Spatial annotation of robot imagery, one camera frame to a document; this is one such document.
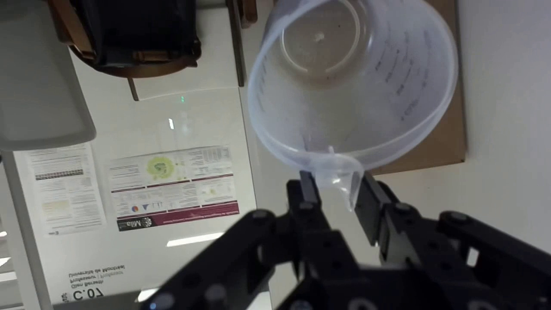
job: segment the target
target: translucent measuring jug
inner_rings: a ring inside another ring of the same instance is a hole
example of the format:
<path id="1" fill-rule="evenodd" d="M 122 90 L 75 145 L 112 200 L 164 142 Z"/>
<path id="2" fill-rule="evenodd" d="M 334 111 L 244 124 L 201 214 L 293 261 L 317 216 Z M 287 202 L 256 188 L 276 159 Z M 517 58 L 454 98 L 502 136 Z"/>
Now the translucent measuring jug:
<path id="1" fill-rule="evenodd" d="M 249 79 L 249 114 L 277 158 L 356 204 L 365 170 L 419 144 L 446 111 L 457 49 L 423 0 L 279 0 Z"/>

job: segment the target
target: green circular graphic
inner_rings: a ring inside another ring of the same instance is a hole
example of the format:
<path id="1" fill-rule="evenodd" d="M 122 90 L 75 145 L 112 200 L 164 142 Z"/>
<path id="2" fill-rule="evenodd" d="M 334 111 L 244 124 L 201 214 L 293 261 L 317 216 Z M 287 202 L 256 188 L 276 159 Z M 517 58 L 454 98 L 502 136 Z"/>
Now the green circular graphic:
<path id="1" fill-rule="evenodd" d="M 174 172 L 174 164 L 166 157 L 154 157 L 147 163 L 147 172 L 154 180 L 169 178 Z"/>

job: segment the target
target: brown board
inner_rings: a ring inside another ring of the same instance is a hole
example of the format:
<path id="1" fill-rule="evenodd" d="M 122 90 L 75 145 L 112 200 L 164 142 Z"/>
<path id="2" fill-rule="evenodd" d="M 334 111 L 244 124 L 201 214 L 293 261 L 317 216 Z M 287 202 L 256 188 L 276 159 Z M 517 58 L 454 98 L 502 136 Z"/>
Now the brown board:
<path id="1" fill-rule="evenodd" d="M 456 42 L 459 43 L 456 0 L 426 1 L 444 17 Z M 394 162 L 371 172 L 385 174 L 464 162 L 467 144 L 463 106 L 463 83 L 460 67 L 455 94 L 446 114 L 436 128 L 413 150 Z"/>

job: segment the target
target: measuring cup spout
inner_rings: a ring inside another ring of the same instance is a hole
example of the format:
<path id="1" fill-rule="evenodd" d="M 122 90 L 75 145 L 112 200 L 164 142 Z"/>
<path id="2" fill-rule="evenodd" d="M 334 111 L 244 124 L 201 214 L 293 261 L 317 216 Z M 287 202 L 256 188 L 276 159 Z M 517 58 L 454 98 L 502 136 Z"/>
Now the measuring cup spout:
<path id="1" fill-rule="evenodd" d="M 324 154 L 313 160 L 313 174 L 321 188 L 337 188 L 353 211 L 358 200 L 364 166 L 355 158 L 343 154 Z"/>

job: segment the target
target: measuring cup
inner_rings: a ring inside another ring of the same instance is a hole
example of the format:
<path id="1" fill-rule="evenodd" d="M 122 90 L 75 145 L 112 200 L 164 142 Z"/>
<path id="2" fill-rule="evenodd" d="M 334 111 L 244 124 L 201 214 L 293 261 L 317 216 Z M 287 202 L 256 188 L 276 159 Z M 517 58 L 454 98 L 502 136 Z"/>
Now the measuring cup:
<path id="1" fill-rule="evenodd" d="M 457 49 L 423 0 L 279 0 L 249 80 L 264 146 L 356 205 L 364 170 L 420 143 L 446 111 Z"/>

